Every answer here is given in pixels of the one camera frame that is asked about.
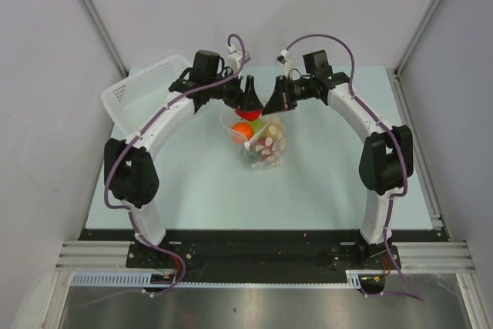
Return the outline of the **red apple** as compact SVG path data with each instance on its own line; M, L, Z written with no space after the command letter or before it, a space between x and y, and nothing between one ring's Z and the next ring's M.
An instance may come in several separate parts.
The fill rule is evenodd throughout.
M274 140L267 136L259 139L255 145L255 150L260 154L262 161L273 163L279 159L277 152L274 150Z
M234 112L241 118L249 122L253 122L257 120L262 111L261 110L254 110L254 111L243 111L240 109L235 109Z

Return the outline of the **yellow pear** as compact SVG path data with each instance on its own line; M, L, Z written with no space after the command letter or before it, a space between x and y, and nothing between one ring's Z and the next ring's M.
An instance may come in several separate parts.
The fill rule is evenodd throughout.
M271 123L267 127L267 135L272 136L272 137L282 136L283 135L283 128L276 123Z

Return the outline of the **orange fruit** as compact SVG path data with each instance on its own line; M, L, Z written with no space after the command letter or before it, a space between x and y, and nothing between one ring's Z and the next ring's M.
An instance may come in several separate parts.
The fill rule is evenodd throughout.
M248 122L239 122L231 126L231 139L238 144L250 140L254 135L252 126Z

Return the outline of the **clear dotted zip bag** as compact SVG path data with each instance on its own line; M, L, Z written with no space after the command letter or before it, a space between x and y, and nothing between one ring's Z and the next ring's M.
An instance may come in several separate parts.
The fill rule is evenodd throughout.
M279 114L260 115L249 121L225 108L220 111L220 123L246 166L270 169L280 165L288 135Z

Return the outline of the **dark green lime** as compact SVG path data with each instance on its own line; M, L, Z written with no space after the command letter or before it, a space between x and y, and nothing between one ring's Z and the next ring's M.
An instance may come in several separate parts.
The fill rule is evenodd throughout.
M260 154L255 151L243 149L241 158L246 164L253 166L260 161Z

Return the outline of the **white plastic basket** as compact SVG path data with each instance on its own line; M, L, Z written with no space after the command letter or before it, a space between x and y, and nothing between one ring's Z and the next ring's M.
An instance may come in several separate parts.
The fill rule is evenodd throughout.
M116 128L125 136L143 126L163 104L169 86L192 65L181 55L171 55L129 76L102 92L102 104Z

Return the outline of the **light green apple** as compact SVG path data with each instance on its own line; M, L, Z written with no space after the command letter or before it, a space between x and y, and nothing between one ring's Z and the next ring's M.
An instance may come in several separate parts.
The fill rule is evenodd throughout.
M250 123L254 132L259 131L263 127L263 121L261 119L257 119Z

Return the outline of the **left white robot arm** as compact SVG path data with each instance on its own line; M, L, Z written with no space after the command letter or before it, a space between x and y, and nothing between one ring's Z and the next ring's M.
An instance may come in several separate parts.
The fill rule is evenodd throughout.
M104 202L111 210L129 214L136 239L146 245L143 257L154 267L165 265L170 258L170 248L161 243L166 228L154 202L159 189L154 159L176 129L209 99L225 99L233 91L233 101L239 101L241 72L250 54L234 47L229 50L226 58L198 51L191 66L169 78L167 94L161 96L156 111L138 126L126 125L115 110L109 110L127 136L111 138L105 144Z

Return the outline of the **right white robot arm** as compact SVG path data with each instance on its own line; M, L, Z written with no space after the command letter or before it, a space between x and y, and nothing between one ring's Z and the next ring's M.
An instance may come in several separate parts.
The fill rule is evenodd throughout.
M353 74L334 72L324 50L303 56L305 73L292 79L294 63L284 49L277 61L284 74L277 76L273 93L263 108L265 116L293 110L297 103L319 99L337 112L363 143L358 166L361 182L367 188L366 210L359 229L365 243L355 249L356 261L373 268L383 259L382 244L391 236L389 202L414 172L413 137L408 126L392 126L377 115L356 93Z

